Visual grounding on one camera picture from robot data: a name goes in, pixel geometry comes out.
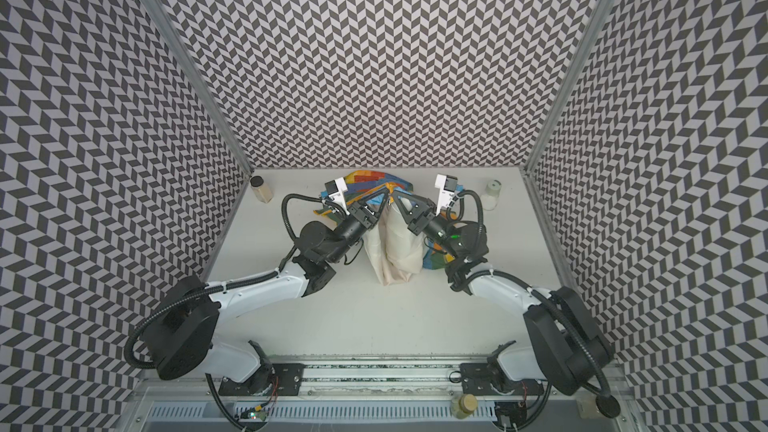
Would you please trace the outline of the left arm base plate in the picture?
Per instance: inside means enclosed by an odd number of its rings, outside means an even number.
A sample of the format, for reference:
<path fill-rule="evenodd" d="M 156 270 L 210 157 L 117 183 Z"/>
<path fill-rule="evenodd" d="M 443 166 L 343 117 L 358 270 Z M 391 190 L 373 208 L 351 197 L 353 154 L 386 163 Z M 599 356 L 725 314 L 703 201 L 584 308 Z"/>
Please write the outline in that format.
<path fill-rule="evenodd" d="M 297 396 L 303 381 L 303 363 L 262 365 L 244 382 L 224 378 L 219 386 L 221 396 Z"/>

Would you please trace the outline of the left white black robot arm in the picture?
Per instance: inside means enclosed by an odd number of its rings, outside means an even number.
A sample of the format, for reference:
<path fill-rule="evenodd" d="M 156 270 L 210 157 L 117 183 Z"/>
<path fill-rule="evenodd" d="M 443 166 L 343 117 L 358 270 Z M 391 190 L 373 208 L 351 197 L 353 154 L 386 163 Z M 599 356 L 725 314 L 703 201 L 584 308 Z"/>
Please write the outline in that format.
<path fill-rule="evenodd" d="M 346 207 L 324 199 L 343 213 L 342 220 L 334 228 L 312 221 L 301 232 L 291 232 L 292 247 L 274 269 L 229 281 L 204 283 L 196 276 L 179 281 L 130 333 L 123 348 L 125 361 L 136 369 L 156 371 L 162 380 L 195 372 L 220 376 L 248 394 L 265 392 L 274 385 L 276 373 L 263 348 L 254 340 L 228 343 L 218 326 L 322 290 L 336 274 L 334 264 L 378 223 L 389 195 L 382 187 Z"/>

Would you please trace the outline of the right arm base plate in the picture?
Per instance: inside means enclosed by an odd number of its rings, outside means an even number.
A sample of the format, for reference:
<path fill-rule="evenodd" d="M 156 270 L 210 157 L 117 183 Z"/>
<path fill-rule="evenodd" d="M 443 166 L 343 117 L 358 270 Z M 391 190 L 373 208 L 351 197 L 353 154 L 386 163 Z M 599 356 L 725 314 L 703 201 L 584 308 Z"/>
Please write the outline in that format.
<path fill-rule="evenodd" d="M 462 390 L 476 396 L 516 395 L 537 396 L 545 386 L 534 379 L 513 380 L 499 366 L 488 363 L 462 363 L 459 365 Z"/>

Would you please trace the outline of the rainbow coloured jacket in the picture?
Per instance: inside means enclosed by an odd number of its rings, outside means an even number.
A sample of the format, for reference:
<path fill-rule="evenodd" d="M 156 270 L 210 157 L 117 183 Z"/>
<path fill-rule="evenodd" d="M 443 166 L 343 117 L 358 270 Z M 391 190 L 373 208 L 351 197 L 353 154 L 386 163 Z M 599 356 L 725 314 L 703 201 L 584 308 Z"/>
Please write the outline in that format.
<path fill-rule="evenodd" d="M 406 179 L 375 170 L 356 170 L 344 177 L 348 205 L 359 198 L 387 188 L 413 192 Z M 445 268 L 454 257 L 424 235 L 412 234 L 393 200 L 389 201 L 378 224 L 364 236 L 364 249 L 378 281 L 383 286 L 407 283 L 422 270 Z"/>

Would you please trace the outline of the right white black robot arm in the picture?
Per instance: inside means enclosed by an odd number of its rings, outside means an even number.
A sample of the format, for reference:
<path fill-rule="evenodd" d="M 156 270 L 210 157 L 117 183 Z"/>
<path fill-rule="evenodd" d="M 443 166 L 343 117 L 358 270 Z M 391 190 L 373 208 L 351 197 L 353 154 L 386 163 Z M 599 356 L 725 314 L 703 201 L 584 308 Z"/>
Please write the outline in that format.
<path fill-rule="evenodd" d="M 393 203 L 410 232 L 424 235 L 452 256 L 445 273 L 453 291 L 521 315 L 528 342 L 522 347 L 509 342 L 495 352 L 491 362 L 498 375 L 508 382 L 544 380 L 565 395 L 584 389 L 594 395 L 601 415 L 618 417 L 620 404 L 604 371 L 615 350 L 583 300 L 569 287 L 536 287 L 492 266 L 486 257 L 487 227 L 480 196 L 468 189 L 449 195 L 451 202 L 465 198 L 475 203 L 474 221 L 453 220 L 430 199 L 407 192 L 394 192 Z"/>

